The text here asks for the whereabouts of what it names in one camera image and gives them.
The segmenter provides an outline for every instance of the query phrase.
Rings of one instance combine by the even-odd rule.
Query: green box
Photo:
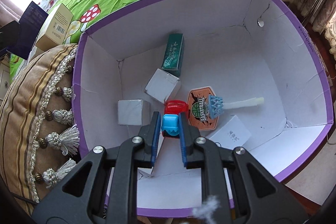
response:
[[[183,34],[182,33],[170,34],[161,69],[169,72],[172,75],[175,75],[176,77],[179,77],[181,75],[183,53],[184,53]]]

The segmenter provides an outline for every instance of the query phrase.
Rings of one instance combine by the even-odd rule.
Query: brown cushion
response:
[[[44,111],[70,110],[70,102],[55,94],[48,96],[47,91],[56,82],[59,87],[72,86],[72,74],[64,73],[64,66],[73,65],[76,49],[75,44],[60,45],[32,60],[10,86],[1,106],[0,175],[12,193],[36,202],[50,189],[45,184],[35,183],[34,173],[42,174],[48,168],[57,170],[68,160],[59,150],[51,147],[36,149],[33,143],[51,132],[61,134],[69,127],[48,122],[42,110],[43,106],[46,106]],[[33,206],[17,201],[31,215]]]

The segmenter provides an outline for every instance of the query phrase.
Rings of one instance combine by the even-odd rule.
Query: wooden bead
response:
[[[40,173],[35,173],[34,177],[37,183],[41,184],[44,182],[43,176]]]
[[[39,138],[39,139],[38,139],[38,142],[39,142],[39,145],[40,145],[40,147],[41,147],[42,149],[47,148],[47,146],[48,146],[48,142],[47,142],[47,140],[46,140],[45,138]]]
[[[56,87],[56,95],[57,96],[62,96],[63,95],[63,89],[60,88],[59,86]]]
[[[68,65],[67,66],[67,73],[72,73],[73,72],[73,70],[74,70],[74,67],[73,66],[71,66],[71,65]]]
[[[45,112],[45,118],[47,121],[52,121],[53,120],[53,113],[51,111],[46,111]]]

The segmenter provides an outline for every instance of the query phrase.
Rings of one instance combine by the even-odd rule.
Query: barcode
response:
[[[57,25],[56,31],[59,31],[61,34],[64,34],[65,30],[60,25]]]

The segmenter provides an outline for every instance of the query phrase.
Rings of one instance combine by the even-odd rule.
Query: white plastic stick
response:
[[[247,106],[257,106],[264,103],[264,97],[252,98],[245,101],[233,102],[233,103],[223,103],[223,109],[233,109]]]

